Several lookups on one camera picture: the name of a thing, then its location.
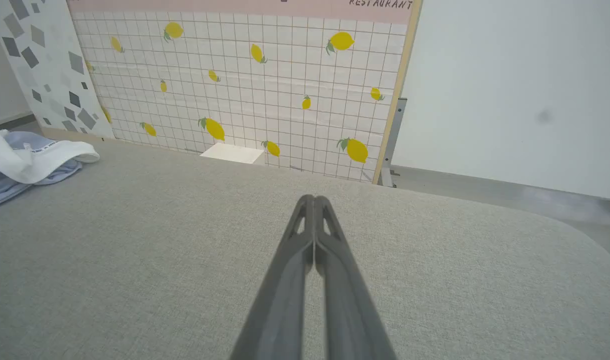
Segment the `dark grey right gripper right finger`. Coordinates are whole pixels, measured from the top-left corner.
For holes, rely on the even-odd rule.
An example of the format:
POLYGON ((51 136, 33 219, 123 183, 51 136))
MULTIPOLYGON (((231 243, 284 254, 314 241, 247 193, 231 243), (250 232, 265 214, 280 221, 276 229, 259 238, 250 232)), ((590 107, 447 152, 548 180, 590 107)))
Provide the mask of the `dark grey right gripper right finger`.
POLYGON ((314 262, 324 283, 327 360, 398 360, 330 201, 314 199, 314 262))

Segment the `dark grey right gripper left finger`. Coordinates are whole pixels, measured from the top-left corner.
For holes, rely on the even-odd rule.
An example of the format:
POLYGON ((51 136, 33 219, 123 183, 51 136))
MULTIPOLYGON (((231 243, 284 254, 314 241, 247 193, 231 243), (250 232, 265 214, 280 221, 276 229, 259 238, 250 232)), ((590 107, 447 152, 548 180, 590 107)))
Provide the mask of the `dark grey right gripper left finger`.
POLYGON ((313 262, 314 196, 296 202, 230 360, 302 360, 305 279, 313 262))

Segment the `light blue white polo shirt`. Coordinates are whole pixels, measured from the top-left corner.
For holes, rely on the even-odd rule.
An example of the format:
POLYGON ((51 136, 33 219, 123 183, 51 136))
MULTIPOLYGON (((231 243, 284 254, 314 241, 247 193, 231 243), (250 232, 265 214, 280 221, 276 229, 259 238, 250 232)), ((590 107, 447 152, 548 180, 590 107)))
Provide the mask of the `light blue white polo shirt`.
POLYGON ((87 142, 52 140, 28 131, 0 130, 0 205, 33 186, 62 182, 100 160, 87 142))

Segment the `white box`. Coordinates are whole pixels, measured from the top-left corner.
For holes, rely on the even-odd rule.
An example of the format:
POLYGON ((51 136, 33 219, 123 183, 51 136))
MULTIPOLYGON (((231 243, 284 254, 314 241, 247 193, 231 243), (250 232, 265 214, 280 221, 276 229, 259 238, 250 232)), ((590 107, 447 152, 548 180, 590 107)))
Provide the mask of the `white box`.
POLYGON ((241 164, 265 165, 264 151, 243 146, 216 143, 203 153, 201 157, 237 162, 241 164))

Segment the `grey metal panel stand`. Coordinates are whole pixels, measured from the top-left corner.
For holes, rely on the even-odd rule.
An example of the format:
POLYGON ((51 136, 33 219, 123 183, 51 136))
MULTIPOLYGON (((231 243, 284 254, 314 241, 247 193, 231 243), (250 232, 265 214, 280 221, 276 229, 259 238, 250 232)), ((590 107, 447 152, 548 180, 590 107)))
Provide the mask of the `grey metal panel stand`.
POLYGON ((387 145, 385 146, 382 167, 380 170, 378 184, 395 188, 397 187, 394 183, 394 176, 399 176, 399 174, 394 173, 391 167, 391 161, 393 158, 395 145, 398 140, 399 129, 401 127, 401 123, 403 120, 403 114, 405 112, 405 108, 407 107, 407 98, 401 97, 396 101, 396 109, 394 112, 394 117, 392 119, 391 129, 388 132, 387 136, 387 145))

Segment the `lemon print grid panel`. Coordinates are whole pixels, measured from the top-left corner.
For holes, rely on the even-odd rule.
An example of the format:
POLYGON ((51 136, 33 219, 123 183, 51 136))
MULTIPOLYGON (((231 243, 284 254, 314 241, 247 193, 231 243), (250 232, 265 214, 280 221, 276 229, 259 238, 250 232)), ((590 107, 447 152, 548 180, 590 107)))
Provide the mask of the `lemon print grid panel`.
POLYGON ((68 0, 121 141, 376 182, 423 0, 68 0))

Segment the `white partition board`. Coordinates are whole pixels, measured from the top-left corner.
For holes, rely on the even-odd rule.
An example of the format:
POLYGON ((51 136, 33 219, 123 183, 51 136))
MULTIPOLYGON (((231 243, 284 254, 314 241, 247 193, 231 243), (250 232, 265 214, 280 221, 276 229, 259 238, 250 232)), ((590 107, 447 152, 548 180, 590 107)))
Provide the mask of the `white partition board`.
POLYGON ((610 0, 423 0, 396 166, 610 199, 610 0))

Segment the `white grey terrazzo panel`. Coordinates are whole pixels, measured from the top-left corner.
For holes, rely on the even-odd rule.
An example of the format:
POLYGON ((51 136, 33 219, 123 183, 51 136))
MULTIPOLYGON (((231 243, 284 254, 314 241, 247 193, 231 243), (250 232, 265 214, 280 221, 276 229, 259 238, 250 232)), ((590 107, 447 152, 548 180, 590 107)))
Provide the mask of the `white grey terrazzo panel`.
POLYGON ((0 0, 0 43, 40 127, 114 139, 67 0, 0 0))

